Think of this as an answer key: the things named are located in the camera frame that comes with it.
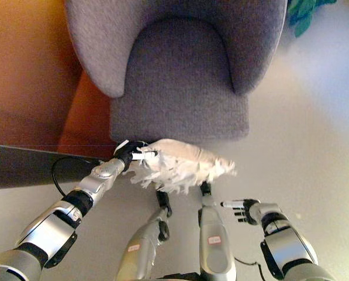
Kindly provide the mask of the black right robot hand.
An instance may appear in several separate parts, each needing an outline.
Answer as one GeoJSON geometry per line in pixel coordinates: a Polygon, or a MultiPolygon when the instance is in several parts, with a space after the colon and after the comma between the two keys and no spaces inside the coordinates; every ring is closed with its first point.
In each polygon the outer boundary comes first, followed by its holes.
{"type": "Polygon", "coordinates": [[[250,225],[257,225],[258,222],[250,214],[250,208],[259,204],[259,200],[255,199],[242,199],[242,200],[233,200],[233,201],[222,201],[220,206],[223,208],[229,208],[234,211],[234,216],[238,223],[247,223],[250,225]]]}

